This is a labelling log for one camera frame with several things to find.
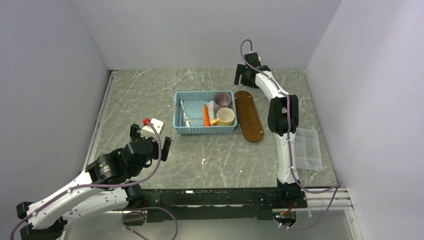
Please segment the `orange object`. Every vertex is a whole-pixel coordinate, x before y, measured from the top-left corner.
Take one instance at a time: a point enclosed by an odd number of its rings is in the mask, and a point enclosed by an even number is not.
[[[209,115],[208,115],[208,108],[206,107],[206,104],[203,105],[203,126],[208,127],[211,124],[209,123]]]

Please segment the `table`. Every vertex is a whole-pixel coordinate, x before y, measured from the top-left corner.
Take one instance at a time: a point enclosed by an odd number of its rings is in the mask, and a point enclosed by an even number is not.
[[[323,170],[299,170],[300,181],[307,187],[334,185],[336,177],[304,71],[271,71],[287,92],[299,98],[299,128],[318,131]],[[125,146],[132,124],[141,125],[144,118],[157,118],[165,123],[163,138],[171,137],[172,144],[167,162],[161,163],[142,188],[276,187],[278,157],[275,139],[267,124],[269,101],[260,89],[234,85],[235,74],[235,69],[227,68],[119,70],[94,159]],[[264,130],[260,142],[245,140],[239,126],[229,134],[179,135],[175,131],[172,125],[175,92],[219,90],[251,93]],[[152,169],[143,169],[135,180],[147,176]]]

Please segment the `yellow mug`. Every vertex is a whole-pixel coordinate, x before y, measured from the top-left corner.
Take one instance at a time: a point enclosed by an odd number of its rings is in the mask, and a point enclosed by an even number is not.
[[[236,114],[231,108],[224,107],[218,110],[216,114],[217,119],[212,121],[212,125],[216,126],[231,126],[236,119]]]

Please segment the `mug handle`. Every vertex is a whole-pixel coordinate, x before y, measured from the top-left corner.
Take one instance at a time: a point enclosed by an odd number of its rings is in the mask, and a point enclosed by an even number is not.
[[[214,119],[214,120],[212,120],[212,125],[213,126],[216,126],[216,125],[218,125],[218,122],[219,122],[220,120],[217,118],[217,119]]]

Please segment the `blue plastic basket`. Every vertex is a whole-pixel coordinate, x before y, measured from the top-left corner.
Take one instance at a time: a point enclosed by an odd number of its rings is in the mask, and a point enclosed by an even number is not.
[[[215,94],[226,92],[231,95],[232,103],[230,108],[236,113],[234,105],[234,92],[232,91],[178,91],[174,96],[175,111],[172,118],[172,125],[179,134],[228,134],[233,132],[237,126],[237,117],[231,126],[204,126],[204,104],[214,99]],[[186,126],[183,119],[183,109],[180,100],[184,102],[184,110],[190,126]]]

